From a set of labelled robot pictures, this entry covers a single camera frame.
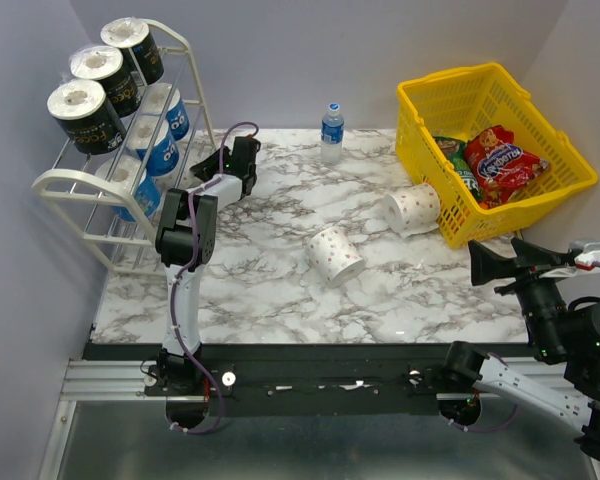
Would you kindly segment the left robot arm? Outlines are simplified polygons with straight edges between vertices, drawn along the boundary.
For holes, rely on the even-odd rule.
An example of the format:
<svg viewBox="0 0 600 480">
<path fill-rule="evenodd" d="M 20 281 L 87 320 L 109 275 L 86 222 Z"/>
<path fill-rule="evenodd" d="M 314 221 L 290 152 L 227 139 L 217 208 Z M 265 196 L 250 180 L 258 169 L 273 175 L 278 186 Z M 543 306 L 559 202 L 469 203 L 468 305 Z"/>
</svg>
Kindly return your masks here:
<svg viewBox="0 0 600 480">
<path fill-rule="evenodd" d="M 148 395 L 191 395 L 209 380 L 199 368 L 201 280 L 214 253 L 218 213 L 252 193 L 260 148 L 254 135 L 237 136 L 231 148 L 190 168 L 199 185 L 166 193 L 155 247 L 167 279 L 168 317 L 156 365 L 145 374 Z"/>
</svg>

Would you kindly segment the yellow plastic shopping basket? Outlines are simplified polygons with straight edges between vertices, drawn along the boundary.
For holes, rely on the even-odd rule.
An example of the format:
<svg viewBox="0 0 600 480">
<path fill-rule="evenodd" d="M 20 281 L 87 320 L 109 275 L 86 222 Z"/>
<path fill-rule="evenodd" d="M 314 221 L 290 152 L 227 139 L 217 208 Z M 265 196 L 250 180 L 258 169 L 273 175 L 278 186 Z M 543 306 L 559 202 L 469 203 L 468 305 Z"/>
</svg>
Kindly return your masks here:
<svg viewBox="0 0 600 480">
<path fill-rule="evenodd" d="M 598 181 L 566 134 L 545 119 L 530 94 L 498 63 L 404 81 L 396 96 L 396 154 L 414 183 L 428 183 L 438 193 L 439 229 L 452 248 L 527 228 Z M 550 168 L 511 201 L 484 209 L 434 139 L 469 140 L 495 125 L 512 131 L 516 145 L 547 160 Z"/>
</svg>

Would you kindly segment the floral roll in centre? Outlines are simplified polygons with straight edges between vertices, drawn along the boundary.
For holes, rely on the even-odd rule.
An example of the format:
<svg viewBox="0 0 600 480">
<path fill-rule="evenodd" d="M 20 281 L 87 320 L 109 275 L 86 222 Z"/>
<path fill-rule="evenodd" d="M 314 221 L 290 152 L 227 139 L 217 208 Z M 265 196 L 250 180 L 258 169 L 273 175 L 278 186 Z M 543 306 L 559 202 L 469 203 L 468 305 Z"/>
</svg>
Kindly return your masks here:
<svg viewBox="0 0 600 480">
<path fill-rule="evenodd" d="M 309 264 L 330 288 L 336 288 L 358 276 L 366 261 L 340 226 L 315 234 L 306 246 Z"/>
</svg>

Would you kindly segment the red snack bag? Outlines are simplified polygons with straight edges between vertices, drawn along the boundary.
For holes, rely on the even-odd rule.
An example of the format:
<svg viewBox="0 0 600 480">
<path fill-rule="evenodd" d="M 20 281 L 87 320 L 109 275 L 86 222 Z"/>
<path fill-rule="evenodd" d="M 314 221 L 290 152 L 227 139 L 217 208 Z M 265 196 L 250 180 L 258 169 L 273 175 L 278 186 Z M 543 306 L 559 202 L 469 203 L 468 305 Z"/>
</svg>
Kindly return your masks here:
<svg viewBox="0 0 600 480">
<path fill-rule="evenodd" d="M 514 143 L 502 125 L 489 127 L 470 140 L 464 158 L 481 191 L 481 204 L 494 208 L 514 201 L 520 192 L 550 169 L 550 163 Z"/>
</svg>

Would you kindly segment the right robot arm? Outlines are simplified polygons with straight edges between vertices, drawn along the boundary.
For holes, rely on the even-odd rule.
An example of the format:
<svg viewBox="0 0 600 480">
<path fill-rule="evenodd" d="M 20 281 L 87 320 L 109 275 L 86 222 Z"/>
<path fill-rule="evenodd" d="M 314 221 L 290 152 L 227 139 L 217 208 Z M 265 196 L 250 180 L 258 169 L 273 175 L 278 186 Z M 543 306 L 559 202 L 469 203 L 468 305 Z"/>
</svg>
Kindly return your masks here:
<svg viewBox="0 0 600 480">
<path fill-rule="evenodd" d="M 449 348 L 439 370 L 441 382 L 454 392 L 493 393 L 563 422 L 578 433 L 580 450 L 600 462 L 600 297 L 566 303 L 557 286 L 567 278 L 600 273 L 600 241 L 574 241 L 564 253 L 517 237 L 511 245 L 514 256 L 504 257 L 469 241 L 471 282 L 505 280 L 494 291 L 517 298 L 535 360 L 564 365 L 564 379 L 579 394 L 561 395 L 463 341 Z"/>
</svg>

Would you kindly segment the floral roll near basket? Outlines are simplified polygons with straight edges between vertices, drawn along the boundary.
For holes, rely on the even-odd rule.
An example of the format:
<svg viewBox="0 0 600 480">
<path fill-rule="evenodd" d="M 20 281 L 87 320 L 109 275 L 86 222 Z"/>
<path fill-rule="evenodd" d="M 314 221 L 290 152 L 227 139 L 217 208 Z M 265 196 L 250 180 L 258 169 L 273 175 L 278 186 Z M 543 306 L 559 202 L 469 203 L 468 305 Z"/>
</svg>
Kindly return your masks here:
<svg viewBox="0 0 600 480">
<path fill-rule="evenodd" d="M 424 234 L 438 228 L 441 204 L 435 189 L 421 183 L 382 200 L 382 213 L 390 229 L 403 236 Z"/>
</svg>

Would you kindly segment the black roll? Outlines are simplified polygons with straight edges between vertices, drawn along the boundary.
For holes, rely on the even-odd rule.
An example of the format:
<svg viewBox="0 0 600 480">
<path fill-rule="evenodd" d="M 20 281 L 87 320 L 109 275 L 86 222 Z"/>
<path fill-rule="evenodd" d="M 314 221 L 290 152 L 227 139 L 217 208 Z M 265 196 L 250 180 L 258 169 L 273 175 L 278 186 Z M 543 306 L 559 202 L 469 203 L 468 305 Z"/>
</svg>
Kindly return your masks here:
<svg viewBox="0 0 600 480">
<path fill-rule="evenodd" d="M 108 154 L 118 149 L 126 136 L 119 115 L 97 81 L 72 79 L 58 86 L 47 99 L 47 109 L 80 153 Z"/>
<path fill-rule="evenodd" d="M 164 75 L 159 49 L 145 20 L 125 17 L 113 20 L 100 31 L 101 40 L 123 54 L 124 64 L 139 73 L 147 85 Z"/>
<path fill-rule="evenodd" d="M 118 48 L 108 45 L 84 47 L 71 56 L 69 66 L 74 77 L 98 82 L 121 118 L 137 111 L 138 86 Z"/>
</svg>

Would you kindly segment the clear water bottle blue label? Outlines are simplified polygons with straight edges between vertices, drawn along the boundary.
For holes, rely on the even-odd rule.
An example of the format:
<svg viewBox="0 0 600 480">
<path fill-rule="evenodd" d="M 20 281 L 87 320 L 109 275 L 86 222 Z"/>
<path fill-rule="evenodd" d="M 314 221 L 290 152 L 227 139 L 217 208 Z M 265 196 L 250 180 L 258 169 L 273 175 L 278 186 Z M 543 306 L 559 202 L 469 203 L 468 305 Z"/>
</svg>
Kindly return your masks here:
<svg viewBox="0 0 600 480">
<path fill-rule="evenodd" d="M 344 117 L 340 105 L 331 103 L 322 118 L 321 158 L 327 164 L 336 163 L 342 154 Z"/>
</svg>

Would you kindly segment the blue sea monsters roll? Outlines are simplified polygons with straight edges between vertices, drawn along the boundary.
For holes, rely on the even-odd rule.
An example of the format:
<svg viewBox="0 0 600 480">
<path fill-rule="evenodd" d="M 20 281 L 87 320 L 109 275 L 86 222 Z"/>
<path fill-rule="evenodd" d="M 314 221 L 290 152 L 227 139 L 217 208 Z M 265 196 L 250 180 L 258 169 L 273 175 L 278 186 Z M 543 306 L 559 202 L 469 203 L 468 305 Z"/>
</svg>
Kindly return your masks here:
<svg viewBox="0 0 600 480">
<path fill-rule="evenodd" d="M 151 116 L 160 116 L 167 99 L 170 98 L 165 119 L 174 139 L 182 140 L 189 132 L 190 121 L 180 91 L 170 83 L 158 82 L 146 88 L 144 97 L 141 112 Z"/>
</svg>

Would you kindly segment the white metal shelf rack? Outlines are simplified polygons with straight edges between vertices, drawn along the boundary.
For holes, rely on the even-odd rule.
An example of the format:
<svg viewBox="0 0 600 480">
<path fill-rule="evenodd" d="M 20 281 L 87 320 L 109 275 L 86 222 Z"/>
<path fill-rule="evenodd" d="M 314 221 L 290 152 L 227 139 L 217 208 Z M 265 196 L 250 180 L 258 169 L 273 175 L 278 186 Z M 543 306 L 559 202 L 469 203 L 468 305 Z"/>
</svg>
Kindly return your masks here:
<svg viewBox="0 0 600 480">
<path fill-rule="evenodd" d="M 116 19 L 75 52 L 47 100 L 67 136 L 32 185 L 111 274 L 159 276 L 158 217 L 168 189 L 214 149 L 190 43 L 165 24 Z"/>
</svg>

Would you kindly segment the green snack bag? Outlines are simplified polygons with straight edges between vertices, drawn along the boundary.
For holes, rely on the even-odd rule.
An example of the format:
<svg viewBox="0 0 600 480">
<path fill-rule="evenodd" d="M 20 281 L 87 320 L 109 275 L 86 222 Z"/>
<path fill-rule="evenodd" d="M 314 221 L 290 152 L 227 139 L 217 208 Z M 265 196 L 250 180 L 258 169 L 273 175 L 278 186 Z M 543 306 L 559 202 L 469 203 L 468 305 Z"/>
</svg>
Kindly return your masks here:
<svg viewBox="0 0 600 480">
<path fill-rule="evenodd" d="M 456 138 L 444 136 L 434 136 L 433 139 L 474 199 L 480 202 L 482 200 L 480 186 L 464 158 L 466 143 Z"/>
</svg>

